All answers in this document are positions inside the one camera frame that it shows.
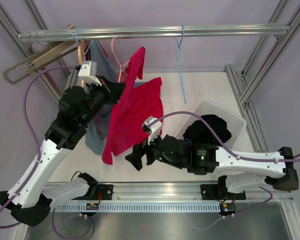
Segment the pink hanger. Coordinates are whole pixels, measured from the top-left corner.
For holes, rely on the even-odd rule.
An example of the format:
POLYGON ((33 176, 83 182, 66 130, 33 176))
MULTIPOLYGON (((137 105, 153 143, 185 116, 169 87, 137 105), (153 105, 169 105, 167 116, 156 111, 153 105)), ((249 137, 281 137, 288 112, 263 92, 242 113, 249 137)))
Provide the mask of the pink hanger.
POLYGON ((122 73, 123 73, 123 68, 127 67, 128 64, 130 63, 130 60, 127 60, 125 63, 121 63, 116 52, 115 52, 115 41, 117 41, 118 43, 120 43, 119 39, 117 37, 113 37, 111 40, 111 52, 115 58, 115 61, 117 62, 117 64, 119 65, 119 74, 118 74, 118 78, 117 81, 120 83, 121 82, 121 77, 122 77, 122 73))

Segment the red t shirt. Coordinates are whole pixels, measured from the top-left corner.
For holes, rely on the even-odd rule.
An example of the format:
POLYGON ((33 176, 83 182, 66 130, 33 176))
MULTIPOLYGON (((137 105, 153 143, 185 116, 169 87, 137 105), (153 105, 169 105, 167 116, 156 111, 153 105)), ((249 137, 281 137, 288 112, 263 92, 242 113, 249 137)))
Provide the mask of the red t shirt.
POLYGON ((143 78, 145 55, 146 49, 142 46, 131 56, 125 69, 125 88, 119 103, 112 107, 107 140, 101 156, 107 165, 113 164, 112 156, 122 154, 148 136, 142 129, 148 117, 163 116, 162 79, 157 77, 135 87, 136 79, 143 78))

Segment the grey t shirt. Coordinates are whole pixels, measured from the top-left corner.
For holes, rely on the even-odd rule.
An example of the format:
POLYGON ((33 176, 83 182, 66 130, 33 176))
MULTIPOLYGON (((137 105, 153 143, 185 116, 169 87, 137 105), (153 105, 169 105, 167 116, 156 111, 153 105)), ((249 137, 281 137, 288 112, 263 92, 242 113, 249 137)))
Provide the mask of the grey t shirt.
POLYGON ((93 40, 89 44, 89 49, 91 60, 97 63, 97 77, 105 77, 117 87, 122 86, 121 83, 125 81, 125 89, 119 100, 119 105, 115 105, 114 110, 112 110, 111 105, 104 105, 88 125, 85 144, 95 154, 102 155, 104 150, 106 153, 110 152, 110 144, 113 144, 115 140, 115 124, 123 123, 119 116, 123 115, 129 108, 128 96, 133 93, 135 80, 143 75, 146 49, 142 46, 131 56, 125 69, 127 76, 119 75, 121 83, 118 83, 116 72, 107 60, 101 44, 93 40))

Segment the black t shirt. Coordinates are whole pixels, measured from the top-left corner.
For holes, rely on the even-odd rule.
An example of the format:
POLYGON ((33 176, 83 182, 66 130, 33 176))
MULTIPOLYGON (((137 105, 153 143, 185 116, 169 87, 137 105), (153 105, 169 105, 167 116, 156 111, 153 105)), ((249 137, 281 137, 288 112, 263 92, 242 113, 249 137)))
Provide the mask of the black t shirt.
MULTIPOLYGON (((228 130, 227 122, 222 118, 214 114, 202 115, 201 118, 208 123, 223 143, 226 143, 232 137, 231 132, 228 130)), ((182 136, 188 144, 221 146, 212 132, 200 120, 196 120, 188 126, 182 136)))

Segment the light blue wire hanger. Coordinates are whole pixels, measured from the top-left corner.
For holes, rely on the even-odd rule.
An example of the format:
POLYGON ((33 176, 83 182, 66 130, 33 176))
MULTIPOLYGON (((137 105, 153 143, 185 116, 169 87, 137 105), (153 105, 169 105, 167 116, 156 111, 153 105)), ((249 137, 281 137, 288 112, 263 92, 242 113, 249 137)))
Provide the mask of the light blue wire hanger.
POLYGON ((187 97, 186 97, 186 91, 185 91, 184 80, 183 80, 182 53, 181 53, 182 43, 183 43, 183 39, 185 36, 185 26, 183 24, 181 25, 181 29, 182 29, 182 32, 181 32, 180 39, 177 39, 176 37, 174 38, 174 51, 175 51, 176 62, 178 65, 178 75, 179 75, 179 82, 180 82, 183 102, 186 104, 187 97))

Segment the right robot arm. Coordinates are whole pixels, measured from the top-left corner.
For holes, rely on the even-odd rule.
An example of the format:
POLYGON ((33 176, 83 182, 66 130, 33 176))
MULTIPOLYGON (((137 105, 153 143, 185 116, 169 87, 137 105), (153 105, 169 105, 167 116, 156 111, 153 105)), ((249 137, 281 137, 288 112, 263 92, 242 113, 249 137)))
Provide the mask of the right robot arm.
POLYGON ((266 153, 229 153, 222 146, 189 144, 166 135, 135 144, 132 153, 126 155, 125 159, 140 171, 143 167, 142 157, 146 157, 148 166, 159 161, 177 169, 186 169, 194 175, 222 173, 217 180, 217 195, 224 200, 266 185, 283 192, 299 189, 299 178, 289 147, 266 153))

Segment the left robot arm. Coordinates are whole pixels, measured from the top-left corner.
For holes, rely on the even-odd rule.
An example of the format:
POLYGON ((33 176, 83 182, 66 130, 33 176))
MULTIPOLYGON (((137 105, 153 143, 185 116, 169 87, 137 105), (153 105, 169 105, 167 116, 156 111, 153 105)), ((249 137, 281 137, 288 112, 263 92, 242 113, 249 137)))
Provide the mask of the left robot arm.
POLYGON ((90 84, 89 92, 81 86, 71 86, 59 100, 59 112, 37 145, 37 155, 20 178, 8 191, 0 191, 2 209, 10 210, 18 224, 31 227, 40 224, 51 210, 68 201, 80 198, 91 200, 98 194, 98 181, 81 173, 70 182, 45 190, 60 163, 85 136, 89 123, 104 105, 114 105, 126 87, 125 83, 111 82, 100 76, 100 85, 90 84))

